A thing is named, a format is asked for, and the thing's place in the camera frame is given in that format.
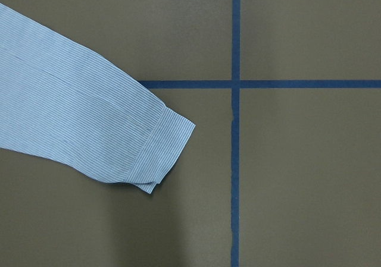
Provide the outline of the blue striped button shirt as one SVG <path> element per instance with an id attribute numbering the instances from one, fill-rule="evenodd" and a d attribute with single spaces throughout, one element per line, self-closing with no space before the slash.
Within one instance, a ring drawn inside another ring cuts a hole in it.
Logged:
<path id="1" fill-rule="evenodd" d="M 194 123 L 103 56 L 1 6 L 1 147 L 151 193 Z"/>

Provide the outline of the blue tape grid lines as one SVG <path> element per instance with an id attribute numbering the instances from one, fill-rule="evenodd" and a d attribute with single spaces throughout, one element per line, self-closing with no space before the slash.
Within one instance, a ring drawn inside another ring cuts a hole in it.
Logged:
<path id="1" fill-rule="evenodd" d="M 380 265 L 380 0 L 232 0 L 231 266 Z"/>

